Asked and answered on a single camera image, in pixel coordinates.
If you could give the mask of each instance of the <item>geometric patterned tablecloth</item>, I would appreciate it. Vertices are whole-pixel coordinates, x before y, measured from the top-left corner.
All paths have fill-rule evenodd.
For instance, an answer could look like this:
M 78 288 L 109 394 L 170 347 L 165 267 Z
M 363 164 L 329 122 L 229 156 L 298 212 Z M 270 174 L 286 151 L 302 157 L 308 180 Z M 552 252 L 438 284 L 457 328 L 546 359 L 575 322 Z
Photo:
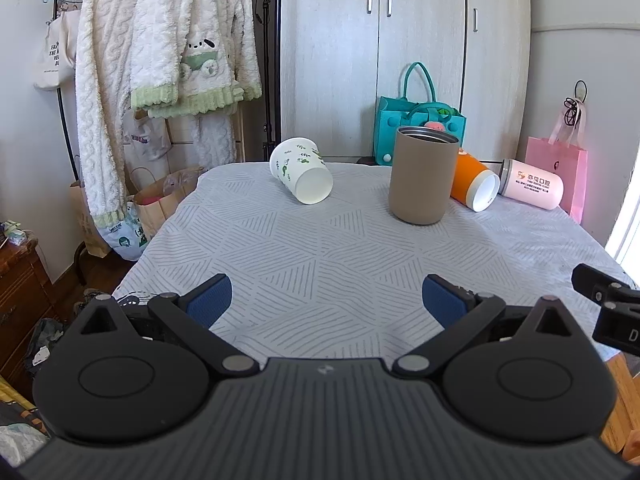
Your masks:
M 450 200 L 445 217 L 414 226 L 388 210 L 390 168 L 328 164 L 334 189 L 302 205 L 267 163 L 200 177 L 117 288 L 115 297 L 184 294 L 218 272 L 231 307 L 211 328 L 262 364 L 269 356 L 394 359 L 442 327 L 422 306 L 429 273 L 509 304 L 559 296 L 587 334 L 596 304 L 573 291 L 579 263 L 631 283 L 561 209 L 499 196 L 474 213 Z M 617 351 L 596 344 L 606 360 Z

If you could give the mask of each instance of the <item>triangular hole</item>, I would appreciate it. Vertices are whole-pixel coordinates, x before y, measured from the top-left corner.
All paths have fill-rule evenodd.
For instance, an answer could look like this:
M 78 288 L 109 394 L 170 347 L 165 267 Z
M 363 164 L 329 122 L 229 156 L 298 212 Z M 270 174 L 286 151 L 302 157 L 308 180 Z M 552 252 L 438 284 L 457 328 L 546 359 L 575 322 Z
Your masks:
M 545 310 L 536 332 L 563 337 L 569 337 L 571 335 L 571 332 L 569 332 L 569 329 L 564 324 L 564 321 L 558 314 L 558 311 L 554 308 L 548 308 Z
M 101 332 L 113 332 L 117 330 L 108 309 L 103 306 L 95 309 L 94 314 L 82 329 L 82 334 L 99 334 Z

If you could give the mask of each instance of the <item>teal bag handle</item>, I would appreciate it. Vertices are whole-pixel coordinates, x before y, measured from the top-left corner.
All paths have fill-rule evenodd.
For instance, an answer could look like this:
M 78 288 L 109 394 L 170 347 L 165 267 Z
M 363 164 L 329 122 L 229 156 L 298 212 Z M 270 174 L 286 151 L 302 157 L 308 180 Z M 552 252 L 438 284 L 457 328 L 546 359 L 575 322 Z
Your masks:
M 424 75 L 427 76 L 427 81 L 429 82 L 429 90 L 431 91 L 431 100 L 437 101 L 438 99 L 436 97 L 436 89 L 433 87 L 433 81 L 431 80 L 429 71 L 420 61 L 416 61 L 415 63 L 412 63 L 412 65 L 406 71 L 406 75 L 404 76 L 404 92 L 402 92 L 402 99 L 406 101 L 406 88 L 407 88 L 407 85 L 409 84 L 409 76 L 411 75 L 411 72 L 414 71 L 414 68 L 416 66 L 420 66 L 420 68 L 424 72 Z
M 413 110 L 411 110 L 407 115 L 404 116 L 404 119 L 410 121 L 414 114 L 417 114 L 418 112 L 426 112 L 427 110 L 446 111 L 447 116 L 443 120 L 440 120 L 441 123 L 446 123 L 453 115 L 455 115 L 455 112 L 452 110 L 452 108 L 444 103 L 422 103 L 415 106 Z

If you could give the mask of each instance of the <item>ribbed black surface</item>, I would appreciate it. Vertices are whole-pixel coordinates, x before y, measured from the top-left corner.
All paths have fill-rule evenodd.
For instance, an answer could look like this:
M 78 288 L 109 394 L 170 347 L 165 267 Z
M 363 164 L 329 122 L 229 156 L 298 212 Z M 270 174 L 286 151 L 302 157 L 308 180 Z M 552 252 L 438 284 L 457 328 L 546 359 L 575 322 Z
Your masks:
M 220 384 L 172 434 L 111 450 L 56 440 L 21 468 L 30 480 L 616 480 L 629 471 L 596 440 L 522 448 L 475 434 L 427 383 L 396 380 L 378 360 L 283 359 Z

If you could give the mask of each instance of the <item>wardrobe door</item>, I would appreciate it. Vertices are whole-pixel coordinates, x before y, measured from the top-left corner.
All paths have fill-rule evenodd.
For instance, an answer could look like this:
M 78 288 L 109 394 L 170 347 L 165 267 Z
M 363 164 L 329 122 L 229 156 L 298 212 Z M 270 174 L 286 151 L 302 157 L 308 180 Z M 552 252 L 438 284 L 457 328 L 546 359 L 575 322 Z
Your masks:
M 324 156 L 370 155 L 378 0 L 282 0 L 281 59 L 282 139 L 307 137 Z
M 407 67 L 421 61 L 438 101 L 459 107 L 464 51 L 465 0 L 380 0 L 379 96 L 399 96 Z M 408 99 L 427 101 L 426 88 L 413 73 Z
M 480 160 L 516 155 L 529 73 L 530 0 L 468 0 L 465 149 Z

